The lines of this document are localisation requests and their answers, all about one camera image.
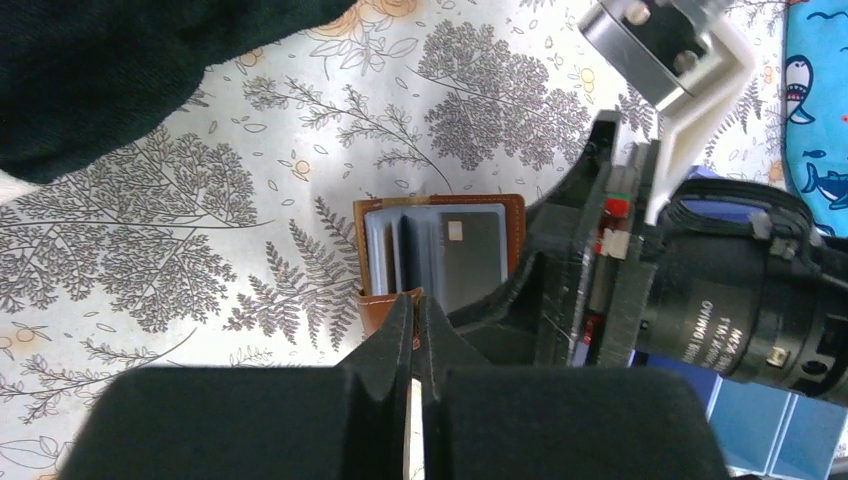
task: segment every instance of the floral tablecloth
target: floral tablecloth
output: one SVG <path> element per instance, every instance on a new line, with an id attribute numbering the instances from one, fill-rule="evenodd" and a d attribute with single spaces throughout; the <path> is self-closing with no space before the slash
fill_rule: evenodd
<path id="1" fill-rule="evenodd" d="M 533 202 L 599 109 L 621 111 L 622 150 L 653 137 L 577 31 L 590 4 L 360 0 L 208 68 L 145 138 L 0 206 L 0 477 L 51 478 L 122 371 L 339 360 L 363 338 L 353 200 Z M 731 12 L 762 66 L 704 152 L 718 173 L 782 184 L 785 4 Z"/>

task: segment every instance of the dark green fabric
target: dark green fabric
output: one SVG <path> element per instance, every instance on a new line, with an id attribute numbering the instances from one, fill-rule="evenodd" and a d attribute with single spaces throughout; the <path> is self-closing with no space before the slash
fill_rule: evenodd
<path id="1" fill-rule="evenodd" d="M 0 169 L 84 168 L 182 106 L 208 65 L 329 23 L 355 0 L 0 0 Z"/>

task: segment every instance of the screw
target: screw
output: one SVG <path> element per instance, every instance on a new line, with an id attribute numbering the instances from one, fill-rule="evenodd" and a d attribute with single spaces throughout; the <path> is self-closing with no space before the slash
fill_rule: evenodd
<path id="1" fill-rule="evenodd" d="M 677 54 L 674 57 L 674 69 L 677 70 L 677 73 L 686 73 L 693 68 L 698 63 L 698 55 L 695 54 L 692 50 L 684 50 Z"/>
<path id="2" fill-rule="evenodd" d="M 786 365 L 787 358 L 789 358 L 789 352 L 782 348 L 772 347 L 771 355 L 766 359 L 766 363 L 777 368 L 782 368 Z"/>
<path id="3" fill-rule="evenodd" d="M 648 23 L 648 19 L 651 18 L 651 9 L 645 2 L 636 2 L 627 7 L 624 18 L 633 25 L 641 26 Z"/>

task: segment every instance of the blue box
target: blue box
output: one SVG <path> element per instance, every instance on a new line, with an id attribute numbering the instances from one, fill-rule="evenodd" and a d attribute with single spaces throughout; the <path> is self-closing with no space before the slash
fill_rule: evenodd
<path id="1" fill-rule="evenodd" d="M 728 467 L 787 480 L 826 480 L 848 410 L 651 355 L 648 366 L 682 375 L 704 403 Z"/>

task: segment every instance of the white plastic bracket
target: white plastic bracket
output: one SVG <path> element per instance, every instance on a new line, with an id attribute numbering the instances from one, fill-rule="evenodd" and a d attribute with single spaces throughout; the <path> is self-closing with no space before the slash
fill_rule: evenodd
<path id="1" fill-rule="evenodd" d="M 645 215 L 649 225 L 656 225 L 674 191 L 735 107 L 757 65 L 745 35 L 725 15 L 713 20 L 710 31 L 726 48 L 725 73 L 673 113 L 660 113 L 663 117 L 660 150 Z"/>

